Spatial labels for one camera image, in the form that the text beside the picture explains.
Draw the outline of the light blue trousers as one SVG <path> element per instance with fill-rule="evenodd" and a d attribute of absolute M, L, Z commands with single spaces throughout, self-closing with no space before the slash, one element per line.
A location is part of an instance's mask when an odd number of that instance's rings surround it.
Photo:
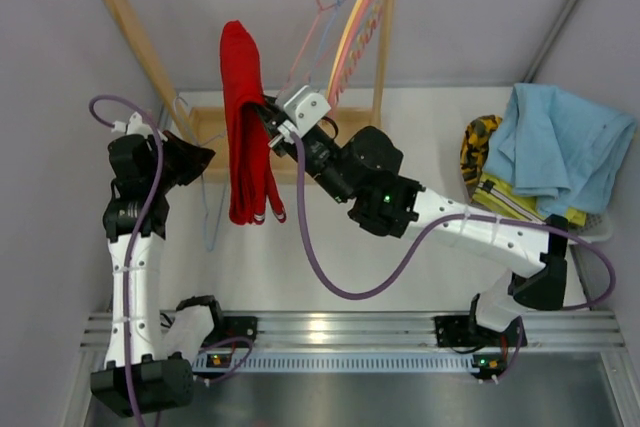
<path fill-rule="evenodd" d="M 557 86 L 517 83 L 489 140 L 484 171 L 536 200 L 544 215 L 603 213 L 636 119 Z"/>

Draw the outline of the yellow-green trousers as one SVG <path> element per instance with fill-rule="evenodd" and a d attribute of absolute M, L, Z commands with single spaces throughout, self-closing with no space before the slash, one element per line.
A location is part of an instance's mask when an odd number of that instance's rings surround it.
<path fill-rule="evenodd" d="M 550 216 L 538 211 L 535 197 L 516 195 L 510 184 L 495 176 L 481 174 L 464 179 L 464 183 L 474 204 L 501 216 L 537 223 L 543 223 Z"/>

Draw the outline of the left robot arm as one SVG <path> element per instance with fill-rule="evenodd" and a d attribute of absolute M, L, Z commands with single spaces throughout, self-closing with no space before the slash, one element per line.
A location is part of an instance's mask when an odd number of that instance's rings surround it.
<path fill-rule="evenodd" d="M 181 302 L 167 330 L 159 307 L 166 195 L 198 178 L 215 153 L 165 131 L 124 135 L 108 154 L 114 178 L 103 226 L 112 260 L 112 324 L 104 366 L 92 373 L 90 387 L 116 415 L 139 419 L 191 402 L 192 365 L 220 321 L 212 296 Z"/>

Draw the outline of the red trousers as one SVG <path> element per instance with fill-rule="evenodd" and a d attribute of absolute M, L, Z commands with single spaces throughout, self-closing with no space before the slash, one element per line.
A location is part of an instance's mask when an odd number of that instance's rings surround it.
<path fill-rule="evenodd" d="M 260 55 L 240 21 L 223 27 L 219 58 L 229 148 L 229 218 L 237 225 L 261 225 L 270 207 L 283 223 L 287 215 L 271 169 L 269 137 L 257 112 L 266 105 Z"/>

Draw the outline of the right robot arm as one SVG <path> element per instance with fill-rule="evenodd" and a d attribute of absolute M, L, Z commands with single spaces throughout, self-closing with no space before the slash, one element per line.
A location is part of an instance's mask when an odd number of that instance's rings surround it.
<path fill-rule="evenodd" d="M 308 87 L 283 104 L 267 96 L 254 107 L 280 157 L 293 159 L 338 203 L 350 203 L 349 218 L 379 237 L 411 241 L 415 251 L 428 235 L 505 267 L 488 290 L 476 294 L 467 315 L 441 324 L 439 343 L 493 346 L 516 334 L 529 310 L 559 311 L 567 284 L 567 222 L 552 216 L 543 224 L 517 223 L 442 196 L 400 175 L 402 152 L 379 128 L 365 126 L 344 145 L 320 126 L 328 102 Z"/>

